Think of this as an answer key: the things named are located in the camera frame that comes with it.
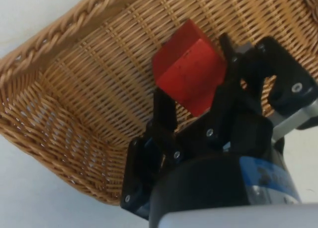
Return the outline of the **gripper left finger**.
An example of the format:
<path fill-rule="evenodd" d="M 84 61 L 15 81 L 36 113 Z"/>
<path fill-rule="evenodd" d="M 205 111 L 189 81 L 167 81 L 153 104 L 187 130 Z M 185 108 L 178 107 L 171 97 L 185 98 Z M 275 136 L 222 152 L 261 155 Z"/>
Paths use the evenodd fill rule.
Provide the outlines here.
<path fill-rule="evenodd" d="M 131 140 L 120 206 L 126 211 L 148 210 L 152 189 L 165 168 L 179 164 L 183 149 L 177 143 L 175 101 L 161 89 L 153 93 L 153 117 L 145 132 Z"/>

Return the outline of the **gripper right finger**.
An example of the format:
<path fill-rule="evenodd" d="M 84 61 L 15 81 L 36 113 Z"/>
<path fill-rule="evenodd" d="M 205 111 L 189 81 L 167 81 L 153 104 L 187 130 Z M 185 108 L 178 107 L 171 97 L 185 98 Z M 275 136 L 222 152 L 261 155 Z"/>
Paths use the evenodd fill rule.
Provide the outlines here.
<path fill-rule="evenodd" d="M 219 38 L 227 68 L 206 115 L 206 144 L 220 151 L 275 144 L 292 130 L 318 125 L 318 84 L 273 37 L 245 52 Z"/>

